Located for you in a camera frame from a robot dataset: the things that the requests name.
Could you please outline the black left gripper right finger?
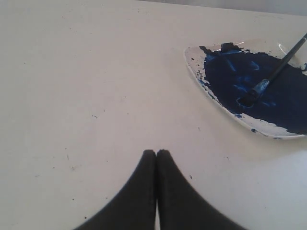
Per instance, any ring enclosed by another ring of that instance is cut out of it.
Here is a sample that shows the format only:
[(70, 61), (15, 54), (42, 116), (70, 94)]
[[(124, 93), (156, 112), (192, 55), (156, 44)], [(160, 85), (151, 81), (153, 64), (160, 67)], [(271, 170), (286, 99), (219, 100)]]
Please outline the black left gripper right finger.
[(203, 199), (183, 176), (168, 150), (158, 151), (156, 172), (160, 229), (244, 229)]

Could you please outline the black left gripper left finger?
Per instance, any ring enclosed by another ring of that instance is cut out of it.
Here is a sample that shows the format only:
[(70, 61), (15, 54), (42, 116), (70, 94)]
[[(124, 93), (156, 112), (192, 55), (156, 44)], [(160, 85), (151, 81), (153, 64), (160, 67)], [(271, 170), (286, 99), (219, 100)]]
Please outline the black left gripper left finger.
[(122, 189), (78, 230), (153, 230), (156, 215), (156, 154), (147, 149)]

